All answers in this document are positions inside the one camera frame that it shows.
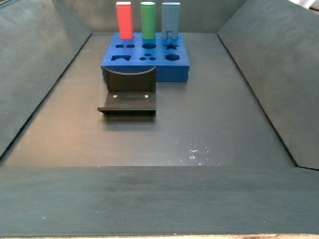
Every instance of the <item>bin back wall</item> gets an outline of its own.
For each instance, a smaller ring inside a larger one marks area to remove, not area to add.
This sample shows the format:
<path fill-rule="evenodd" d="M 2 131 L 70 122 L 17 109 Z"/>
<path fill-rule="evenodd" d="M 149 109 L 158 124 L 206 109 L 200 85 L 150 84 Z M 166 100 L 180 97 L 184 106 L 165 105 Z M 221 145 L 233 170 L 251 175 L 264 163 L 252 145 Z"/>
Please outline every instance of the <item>bin back wall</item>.
<path fill-rule="evenodd" d="M 117 32 L 116 2 L 121 0 L 62 0 L 94 32 Z M 214 33 L 247 0 L 177 0 L 181 3 L 180 31 Z M 140 2 L 130 1 L 134 31 L 140 32 Z M 157 32 L 160 32 L 160 3 L 157 3 Z"/>
<path fill-rule="evenodd" d="M 217 32 L 296 163 L 319 168 L 319 16 L 248 0 Z"/>

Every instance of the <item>gray wall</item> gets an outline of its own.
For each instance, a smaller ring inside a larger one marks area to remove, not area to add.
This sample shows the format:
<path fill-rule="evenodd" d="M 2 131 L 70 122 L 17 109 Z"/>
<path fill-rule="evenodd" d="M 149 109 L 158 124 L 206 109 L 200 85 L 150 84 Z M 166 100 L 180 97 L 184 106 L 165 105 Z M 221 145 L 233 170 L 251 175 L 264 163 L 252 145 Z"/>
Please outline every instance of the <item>gray wall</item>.
<path fill-rule="evenodd" d="M 319 16 L 248 0 L 217 32 L 297 164 L 319 168 Z"/>
<path fill-rule="evenodd" d="M 1 155 L 90 31 L 60 0 L 10 1 L 1 5 L 0 29 Z"/>
<path fill-rule="evenodd" d="M 116 9 L 118 0 L 62 0 L 96 32 L 116 32 Z M 247 0 L 180 0 L 180 31 L 190 33 L 216 32 Z M 140 2 L 132 1 L 134 31 L 140 31 Z M 157 31 L 160 32 L 160 3 L 157 3 Z"/>

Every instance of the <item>shape sorter block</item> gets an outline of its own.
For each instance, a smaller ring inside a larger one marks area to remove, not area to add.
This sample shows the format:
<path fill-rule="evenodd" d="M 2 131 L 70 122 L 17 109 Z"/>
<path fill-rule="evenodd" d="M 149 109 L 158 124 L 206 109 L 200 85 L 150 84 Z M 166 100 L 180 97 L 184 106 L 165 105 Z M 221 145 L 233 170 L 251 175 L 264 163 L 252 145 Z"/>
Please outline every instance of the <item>shape sorter block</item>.
<path fill-rule="evenodd" d="M 141 33 L 133 34 L 132 40 L 121 40 L 113 34 L 102 57 L 102 79 L 106 81 L 105 69 L 120 73 L 138 73 L 156 67 L 157 82 L 185 82 L 189 62 L 184 48 L 182 36 L 177 39 L 141 39 Z"/>

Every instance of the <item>shaped hole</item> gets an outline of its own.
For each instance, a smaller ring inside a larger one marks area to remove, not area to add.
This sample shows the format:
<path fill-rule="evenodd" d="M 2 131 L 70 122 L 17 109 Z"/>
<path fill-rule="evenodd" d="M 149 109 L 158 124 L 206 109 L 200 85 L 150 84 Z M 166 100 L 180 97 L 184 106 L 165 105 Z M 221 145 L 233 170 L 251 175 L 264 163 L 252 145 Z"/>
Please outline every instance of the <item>shaped hole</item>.
<path fill-rule="evenodd" d="M 174 45 L 174 44 L 168 44 L 168 45 L 165 45 L 164 47 L 165 47 L 165 49 L 177 49 L 177 46 L 178 45 Z"/>
<path fill-rule="evenodd" d="M 153 43 L 145 43 L 142 44 L 142 48 L 144 49 L 153 49 L 156 47 L 156 45 Z"/>
<path fill-rule="evenodd" d="M 129 55 L 114 55 L 114 56 L 112 56 L 110 61 L 116 61 L 118 59 L 125 59 L 126 61 L 129 61 L 130 56 Z"/>
<path fill-rule="evenodd" d="M 168 61 L 177 61 L 178 60 L 178 56 L 176 54 L 168 54 L 164 56 L 165 60 Z"/>

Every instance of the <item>circular hole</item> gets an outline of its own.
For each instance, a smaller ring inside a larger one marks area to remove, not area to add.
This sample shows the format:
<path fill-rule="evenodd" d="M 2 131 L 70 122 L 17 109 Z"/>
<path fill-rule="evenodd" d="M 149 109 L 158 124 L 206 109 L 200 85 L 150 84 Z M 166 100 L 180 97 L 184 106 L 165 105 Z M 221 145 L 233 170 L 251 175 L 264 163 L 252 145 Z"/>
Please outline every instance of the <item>circular hole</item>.
<path fill-rule="evenodd" d="M 153 43 L 145 43 L 142 44 L 142 48 L 144 49 L 153 49 L 156 47 L 156 45 Z"/>

